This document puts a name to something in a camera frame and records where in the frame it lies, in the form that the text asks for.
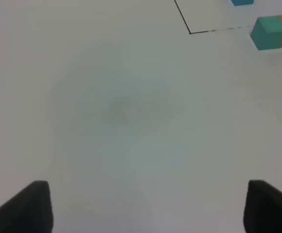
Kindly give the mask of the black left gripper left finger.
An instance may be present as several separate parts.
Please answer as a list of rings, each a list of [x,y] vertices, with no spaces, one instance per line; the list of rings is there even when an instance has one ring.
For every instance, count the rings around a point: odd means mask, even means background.
[[[0,233],[51,233],[53,209],[47,181],[34,181],[0,207]]]

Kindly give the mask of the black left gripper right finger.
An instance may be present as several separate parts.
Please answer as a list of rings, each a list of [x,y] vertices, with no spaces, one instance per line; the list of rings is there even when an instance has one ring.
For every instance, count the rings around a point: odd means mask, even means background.
[[[263,180],[250,180],[243,225],[247,233],[282,233],[282,192]]]

